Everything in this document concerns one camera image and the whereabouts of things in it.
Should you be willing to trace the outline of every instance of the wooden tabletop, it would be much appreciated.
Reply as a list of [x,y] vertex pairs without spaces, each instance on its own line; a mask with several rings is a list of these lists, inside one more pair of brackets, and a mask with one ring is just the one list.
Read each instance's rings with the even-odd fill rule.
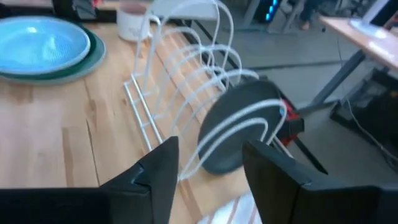
[[[148,152],[123,88],[132,72],[136,45],[121,40],[114,24],[89,28],[104,40],[108,53],[87,77],[57,86],[0,81],[1,188],[99,186]],[[166,37],[156,48],[150,72],[159,73],[170,52],[186,44],[181,34]],[[140,69],[147,61],[149,46],[149,40],[145,41]],[[173,82],[198,67],[197,60],[183,66]],[[193,85],[201,85],[204,78]],[[179,100],[189,91],[182,90]],[[197,116],[196,130],[188,131],[187,136],[197,138],[202,119]],[[162,128],[160,131],[167,137]],[[184,144],[190,147],[180,150],[181,167],[197,142],[186,138]],[[248,191],[242,169],[221,177],[201,170],[178,184],[170,222],[195,223]]]
[[381,28],[383,38],[367,36],[349,24],[349,19],[321,17],[321,21],[329,28],[352,41],[366,54],[390,69],[398,70],[398,37]]

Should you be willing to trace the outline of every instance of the stacked plates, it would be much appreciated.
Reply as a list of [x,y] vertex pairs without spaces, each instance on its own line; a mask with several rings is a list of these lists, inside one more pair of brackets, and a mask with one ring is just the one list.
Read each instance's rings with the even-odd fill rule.
[[0,77],[29,84],[62,84],[92,72],[104,42],[84,27],[52,17],[0,20]]

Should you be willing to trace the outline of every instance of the plate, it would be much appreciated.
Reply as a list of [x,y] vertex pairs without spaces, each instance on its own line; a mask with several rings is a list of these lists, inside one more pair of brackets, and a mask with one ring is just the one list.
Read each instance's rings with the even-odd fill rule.
[[10,74],[0,73],[0,77],[10,82],[31,84],[31,85],[59,85],[75,81],[96,69],[106,55],[105,43],[94,33],[86,28],[83,28],[91,41],[91,48],[87,56],[78,64],[49,73],[49,78],[42,78],[41,76],[30,76],[29,78],[16,78]]
[[90,50],[82,28],[52,17],[3,19],[0,34],[0,72],[14,75],[61,70],[81,61]]
[[[251,81],[228,90],[213,104],[206,114],[200,126],[198,143],[218,124],[232,114],[249,105],[271,99],[280,99],[280,93],[275,84],[270,81]],[[198,153],[199,158],[201,159],[205,155],[214,141],[223,133],[250,118],[264,118],[267,120],[268,132],[264,139],[268,140],[280,121],[280,108],[278,106],[271,106],[259,109],[232,122],[204,145],[203,149]],[[202,164],[203,168],[215,175],[227,174],[240,168],[243,165],[243,143],[248,140],[260,139],[263,131],[264,125],[256,124],[232,134],[210,154]]]

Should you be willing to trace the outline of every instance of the white mug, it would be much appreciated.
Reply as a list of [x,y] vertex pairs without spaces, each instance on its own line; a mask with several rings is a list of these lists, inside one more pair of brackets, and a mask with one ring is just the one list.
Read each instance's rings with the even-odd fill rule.
[[[143,14],[130,14],[118,9],[116,14],[116,23],[118,25],[119,36],[124,40],[140,41],[146,38],[152,38],[153,34],[150,32],[150,21],[154,21],[160,26],[160,19],[155,15],[150,15],[147,21],[144,21]],[[144,27],[141,30],[141,24],[144,22]]]

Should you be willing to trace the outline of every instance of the dish rack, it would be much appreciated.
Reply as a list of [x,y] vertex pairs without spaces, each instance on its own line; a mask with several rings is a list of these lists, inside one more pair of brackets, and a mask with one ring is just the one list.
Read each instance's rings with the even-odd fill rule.
[[[199,35],[190,27],[174,27],[170,29],[165,26],[169,18],[175,13],[184,10],[184,8],[188,6],[197,4],[212,4],[216,9],[218,18],[216,20],[214,38],[210,45],[203,45]],[[231,27],[229,30],[228,43],[226,45],[215,44],[220,28],[220,9],[226,13]],[[143,21],[147,21],[151,11],[150,7]],[[229,90],[230,80],[233,78],[239,83],[242,76],[253,79],[259,78],[256,72],[242,68],[239,54],[231,48],[233,32],[233,19],[228,8],[222,2],[217,0],[192,0],[184,1],[174,7],[174,9],[164,17],[161,25],[158,26],[154,32],[149,51],[146,52],[146,61],[142,59],[143,57],[141,55],[143,54],[141,52],[142,46],[146,43],[142,40],[137,43],[131,79],[124,83],[124,87],[148,150],[152,150],[152,148],[155,148],[169,136],[178,136],[180,144],[180,162],[185,164],[180,167],[180,173],[178,175],[179,181],[190,178],[197,173],[200,170],[200,166],[217,145],[236,131],[248,126],[263,124],[264,132],[260,140],[266,141],[267,144],[270,144],[274,140],[279,147],[283,148],[285,153],[289,153],[275,137],[287,116],[286,106],[281,99],[260,101],[246,108],[242,108],[237,113],[225,118],[197,144],[198,131],[201,122],[206,116],[206,112],[223,93]],[[163,61],[163,66],[160,66],[161,69],[154,69],[156,66],[151,67],[152,64],[158,63],[154,58],[156,47],[162,45],[163,40],[169,39],[170,36],[178,33],[191,34],[196,38],[198,44],[184,45],[182,48],[169,53],[167,58]],[[225,51],[224,60],[220,67],[215,64],[214,53],[217,51]],[[206,64],[202,63],[201,54],[208,54],[210,56]],[[229,54],[236,58],[239,68],[226,71],[224,68]],[[187,67],[191,65],[193,65],[195,69],[187,71]],[[216,136],[220,131],[223,131],[223,128],[235,122],[237,119],[253,111],[269,106],[280,107],[282,118],[275,130],[268,130],[268,123],[264,118],[252,118],[224,131],[218,139],[213,139],[213,136]],[[268,131],[272,131],[272,134],[269,139],[264,139]],[[202,159],[199,160],[197,156],[198,152],[201,151],[203,146],[209,141],[213,141],[213,144]]]

